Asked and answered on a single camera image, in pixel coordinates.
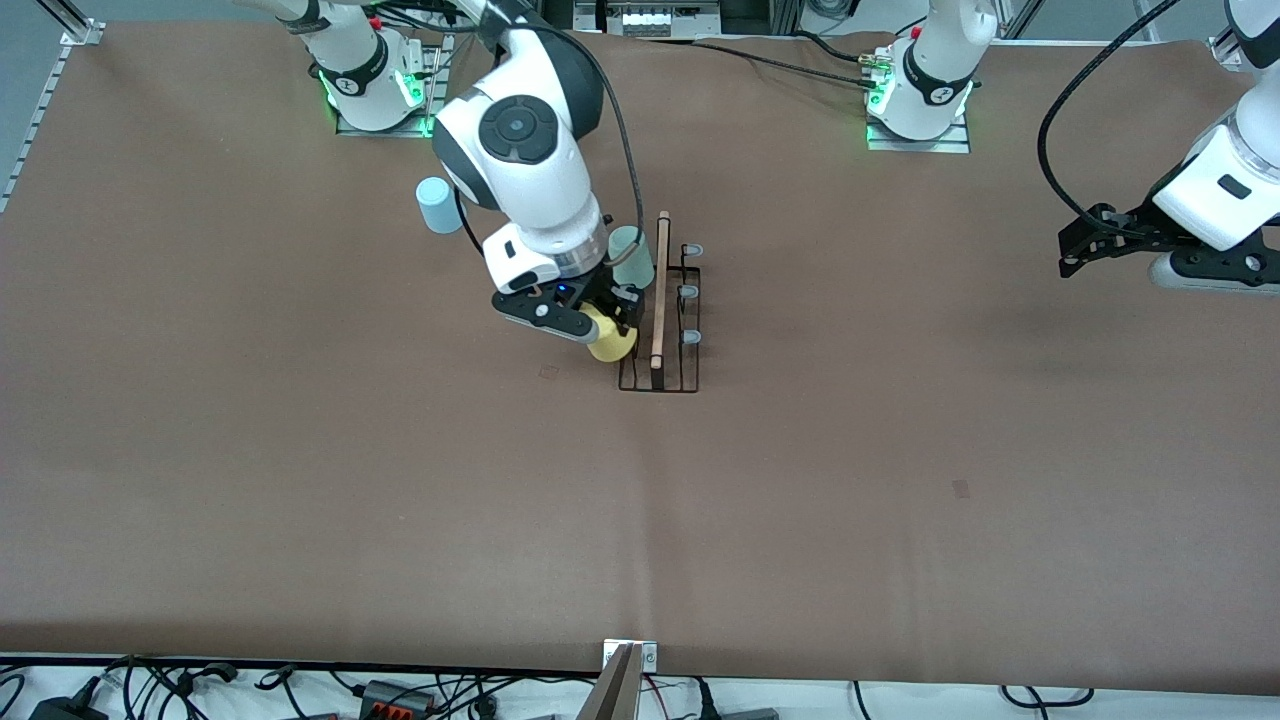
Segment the red wire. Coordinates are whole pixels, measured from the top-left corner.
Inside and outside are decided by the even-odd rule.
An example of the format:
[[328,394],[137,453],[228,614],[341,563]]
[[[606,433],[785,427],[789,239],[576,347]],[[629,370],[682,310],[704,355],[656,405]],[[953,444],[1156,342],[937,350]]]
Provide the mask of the red wire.
[[645,675],[644,679],[649,683],[649,687],[653,688],[653,697],[658,701],[658,707],[662,708],[663,720],[671,720],[671,714],[667,712],[667,703],[662,700],[662,691],[658,689],[658,683],[654,683],[653,678],[649,675]]

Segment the wooden stick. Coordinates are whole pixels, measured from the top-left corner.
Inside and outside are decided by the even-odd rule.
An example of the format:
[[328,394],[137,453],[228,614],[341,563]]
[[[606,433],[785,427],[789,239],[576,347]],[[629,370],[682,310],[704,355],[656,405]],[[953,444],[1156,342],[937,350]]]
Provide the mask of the wooden stick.
[[654,389],[666,388],[664,345],[667,340],[667,255],[671,252],[671,213],[658,213],[658,283],[653,292],[653,347],[649,350],[649,375]]

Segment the brown tabletop surface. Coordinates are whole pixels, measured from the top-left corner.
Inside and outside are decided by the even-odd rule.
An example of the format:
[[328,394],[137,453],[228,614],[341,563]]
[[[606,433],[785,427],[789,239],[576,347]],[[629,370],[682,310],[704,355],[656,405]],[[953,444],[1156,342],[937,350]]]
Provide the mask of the brown tabletop surface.
[[[495,315],[415,206],[430,143],[335,137],[280,28],[72,53],[0,217],[4,650],[1277,689],[1280,305],[1057,278],[1036,129],[1097,49],[993,47],[956,156],[868,151],[849,86],[584,40],[707,247],[694,396]],[[1134,204],[1243,87],[1119,53],[1064,183]],[[612,118],[581,145],[627,222]]]

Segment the black circular cap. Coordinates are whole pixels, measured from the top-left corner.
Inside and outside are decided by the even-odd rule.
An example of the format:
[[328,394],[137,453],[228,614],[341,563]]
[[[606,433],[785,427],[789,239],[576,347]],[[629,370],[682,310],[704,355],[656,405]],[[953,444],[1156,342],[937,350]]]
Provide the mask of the black circular cap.
[[556,151],[556,111],[532,95],[503,97],[480,118],[480,146],[489,155],[535,165]]

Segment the gray floor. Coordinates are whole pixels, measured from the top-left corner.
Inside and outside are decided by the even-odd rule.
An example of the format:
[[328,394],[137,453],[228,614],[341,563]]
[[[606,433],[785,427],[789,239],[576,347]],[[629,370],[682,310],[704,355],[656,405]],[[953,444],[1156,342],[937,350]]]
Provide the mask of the gray floor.
[[[1148,8],[1148,0],[1048,0],[1027,37],[1110,40]],[[82,0],[96,19],[264,20],[261,13],[228,0]],[[924,13],[928,0],[864,0],[858,17],[844,23],[805,13],[804,27],[831,33],[893,31]],[[1156,24],[1160,40],[1203,40],[1225,27],[1222,0],[1184,0]],[[58,56],[61,29],[32,0],[0,3],[0,168],[12,168],[32,111]]]

